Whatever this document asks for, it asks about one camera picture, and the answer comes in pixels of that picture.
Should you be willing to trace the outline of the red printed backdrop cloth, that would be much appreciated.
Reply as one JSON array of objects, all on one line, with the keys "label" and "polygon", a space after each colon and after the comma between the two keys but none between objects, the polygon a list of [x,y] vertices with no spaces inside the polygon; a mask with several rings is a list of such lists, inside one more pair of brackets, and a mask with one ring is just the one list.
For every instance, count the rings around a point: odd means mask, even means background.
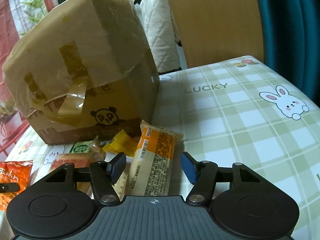
[{"label": "red printed backdrop cloth", "polygon": [[[57,5],[57,0],[1,0],[1,66],[19,39]],[[1,76],[1,160],[28,126]]]}]

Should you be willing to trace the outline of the green plaid tablecloth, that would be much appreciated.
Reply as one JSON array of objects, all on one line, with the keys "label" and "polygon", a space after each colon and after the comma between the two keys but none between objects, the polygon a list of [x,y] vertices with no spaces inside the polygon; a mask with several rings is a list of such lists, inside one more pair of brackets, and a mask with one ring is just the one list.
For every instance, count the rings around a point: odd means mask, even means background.
[{"label": "green plaid tablecloth", "polygon": [[222,167],[239,161],[290,195],[294,239],[319,239],[319,107],[252,56],[160,76],[150,124]]}]

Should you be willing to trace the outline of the wooden board panel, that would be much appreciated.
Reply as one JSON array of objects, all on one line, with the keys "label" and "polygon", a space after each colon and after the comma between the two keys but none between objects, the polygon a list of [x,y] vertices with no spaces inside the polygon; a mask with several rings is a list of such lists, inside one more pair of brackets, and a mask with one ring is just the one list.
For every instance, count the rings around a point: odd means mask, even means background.
[{"label": "wooden board panel", "polygon": [[251,55],[264,59],[257,0],[168,0],[188,68]]}]

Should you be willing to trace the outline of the yellow snack packet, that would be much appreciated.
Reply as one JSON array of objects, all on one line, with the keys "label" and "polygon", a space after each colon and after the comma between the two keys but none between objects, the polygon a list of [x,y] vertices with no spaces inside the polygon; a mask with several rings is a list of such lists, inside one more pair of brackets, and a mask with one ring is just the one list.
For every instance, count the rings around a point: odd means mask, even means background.
[{"label": "yellow snack packet", "polygon": [[138,142],[122,129],[103,147],[103,151],[115,154],[123,152],[128,157],[134,157],[137,146]]}]

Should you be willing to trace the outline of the bread packet red label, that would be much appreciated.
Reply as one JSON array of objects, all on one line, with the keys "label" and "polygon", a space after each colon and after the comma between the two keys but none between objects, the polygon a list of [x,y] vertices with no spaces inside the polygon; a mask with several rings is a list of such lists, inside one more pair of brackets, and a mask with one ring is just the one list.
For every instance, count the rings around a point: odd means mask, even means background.
[{"label": "bread packet red label", "polygon": [[55,145],[45,156],[43,164],[49,165],[48,172],[52,172],[66,163],[73,163],[75,168],[86,168],[91,163],[105,160],[106,153],[99,138],[95,137],[92,141],[88,153],[68,153],[72,145]]}]

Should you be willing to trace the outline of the white quilted blanket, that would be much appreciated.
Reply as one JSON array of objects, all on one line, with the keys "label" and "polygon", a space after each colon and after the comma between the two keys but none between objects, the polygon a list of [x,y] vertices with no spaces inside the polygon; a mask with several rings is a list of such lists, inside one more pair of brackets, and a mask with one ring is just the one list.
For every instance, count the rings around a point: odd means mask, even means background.
[{"label": "white quilted blanket", "polygon": [[142,25],[159,74],[181,68],[177,45],[180,42],[168,0],[134,0],[139,5]]}]

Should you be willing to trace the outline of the cardboard box with plastic liner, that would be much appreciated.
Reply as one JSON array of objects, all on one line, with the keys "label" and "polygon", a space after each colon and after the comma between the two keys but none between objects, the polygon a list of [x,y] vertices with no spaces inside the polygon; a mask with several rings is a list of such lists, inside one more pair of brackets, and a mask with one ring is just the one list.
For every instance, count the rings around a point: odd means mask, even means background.
[{"label": "cardboard box with plastic liner", "polygon": [[131,0],[66,0],[15,44],[3,77],[48,145],[140,136],[159,85]]}]

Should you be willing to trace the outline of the orange white snack bar packet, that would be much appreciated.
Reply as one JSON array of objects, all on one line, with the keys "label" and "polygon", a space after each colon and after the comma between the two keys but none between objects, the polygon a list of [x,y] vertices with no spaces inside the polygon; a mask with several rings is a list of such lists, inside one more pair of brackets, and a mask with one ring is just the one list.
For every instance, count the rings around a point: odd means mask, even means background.
[{"label": "orange white snack bar packet", "polygon": [[166,196],[175,147],[183,134],[163,127],[140,124],[142,135],[133,156],[125,187],[126,196]]}]

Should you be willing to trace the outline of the orange snack bag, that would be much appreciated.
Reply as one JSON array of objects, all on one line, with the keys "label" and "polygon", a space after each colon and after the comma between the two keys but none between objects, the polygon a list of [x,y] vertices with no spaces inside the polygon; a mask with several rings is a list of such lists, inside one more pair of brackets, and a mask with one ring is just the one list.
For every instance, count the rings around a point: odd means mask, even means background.
[{"label": "orange snack bag", "polygon": [[32,166],[32,160],[1,161],[0,183],[17,183],[20,186],[18,192],[1,193],[1,211],[6,211],[9,203],[27,188]]}]

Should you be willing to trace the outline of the small green snack packet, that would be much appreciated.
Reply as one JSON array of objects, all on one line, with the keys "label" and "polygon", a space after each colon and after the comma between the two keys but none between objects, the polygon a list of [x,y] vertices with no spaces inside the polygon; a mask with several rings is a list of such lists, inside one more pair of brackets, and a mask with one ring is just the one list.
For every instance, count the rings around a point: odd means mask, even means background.
[{"label": "small green snack packet", "polygon": [[68,150],[68,153],[88,153],[92,142],[93,141],[75,142]]}]

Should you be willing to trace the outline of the teal curtain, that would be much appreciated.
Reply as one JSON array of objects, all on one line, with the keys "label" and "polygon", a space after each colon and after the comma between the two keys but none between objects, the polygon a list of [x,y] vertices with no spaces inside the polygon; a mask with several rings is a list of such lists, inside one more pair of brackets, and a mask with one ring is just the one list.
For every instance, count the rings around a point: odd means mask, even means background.
[{"label": "teal curtain", "polygon": [[319,0],[257,0],[265,64],[319,104]]}]

